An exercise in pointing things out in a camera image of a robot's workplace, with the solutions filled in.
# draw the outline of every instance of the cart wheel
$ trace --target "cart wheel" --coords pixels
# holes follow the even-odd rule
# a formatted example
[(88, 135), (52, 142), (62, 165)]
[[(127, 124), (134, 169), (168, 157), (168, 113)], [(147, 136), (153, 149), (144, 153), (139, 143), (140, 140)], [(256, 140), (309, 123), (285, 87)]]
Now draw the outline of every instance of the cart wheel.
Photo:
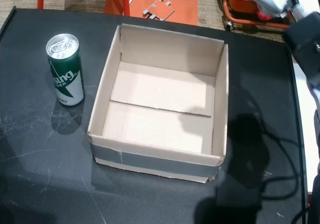
[(231, 32), (234, 29), (234, 24), (228, 21), (225, 25), (225, 30)]

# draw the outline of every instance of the aluminum can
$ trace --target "aluminum can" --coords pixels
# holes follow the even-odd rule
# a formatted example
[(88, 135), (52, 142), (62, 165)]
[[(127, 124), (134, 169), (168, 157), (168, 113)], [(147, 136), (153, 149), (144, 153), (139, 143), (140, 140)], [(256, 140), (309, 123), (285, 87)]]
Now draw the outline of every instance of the aluminum can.
[(78, 39), (70, 34), (56, 35), (45, 50), (59, 102), (67, 106), (80, 103), (85, 94)]

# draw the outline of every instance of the gray tape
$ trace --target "gray tape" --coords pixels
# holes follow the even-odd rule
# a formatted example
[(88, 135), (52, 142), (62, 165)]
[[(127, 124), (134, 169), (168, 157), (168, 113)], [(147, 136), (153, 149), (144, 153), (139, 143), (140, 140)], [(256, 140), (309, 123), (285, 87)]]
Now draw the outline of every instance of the gray tape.
[(120, 152), (110, 148), (93, 145), (92, 143), (90, 143), (90, 145), (94, 157), (134, 167), (165, 171), (175, 174), (194, 175), (199, 177), (212, 177), (219, 168), (218, 166), (186, 163), (182, 161)]

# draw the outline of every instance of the can lid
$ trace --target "can lid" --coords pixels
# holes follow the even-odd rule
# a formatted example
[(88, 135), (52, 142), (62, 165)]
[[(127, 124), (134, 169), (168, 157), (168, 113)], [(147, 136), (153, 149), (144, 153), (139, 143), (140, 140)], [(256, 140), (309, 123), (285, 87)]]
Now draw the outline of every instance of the can lid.
[(46, 53), (58, 60), (73, 55), (79, 48), (78, 39), (70, 34), (60, 34), (52, 37), (46, 45)]

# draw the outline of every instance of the orange cart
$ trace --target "orange cart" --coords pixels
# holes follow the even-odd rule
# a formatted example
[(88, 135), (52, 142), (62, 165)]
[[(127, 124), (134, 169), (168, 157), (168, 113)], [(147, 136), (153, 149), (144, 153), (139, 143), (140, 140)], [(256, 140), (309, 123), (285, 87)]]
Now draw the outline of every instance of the orange cart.
[(272, 22), (263, 22), (263, 21), (253, 21), (253, 20), (245, 20), (245, 19), (236, 19), (234, 18), (230, 11), (229, 6), (234, 11), (246, 14), (256, 14), (258, 12), (258, 6), (252, 0), (223, 0), (224, 13), (228, 22), (225, 26), (226, 30), (231, 31), (233, 29), (234, 23), (241, 25), (260, 25), (260, 26), (268, 26), (273, 28), (279, 28), (286, 30), (289, 25), (280, 24), (280, 23), (272, 23)]

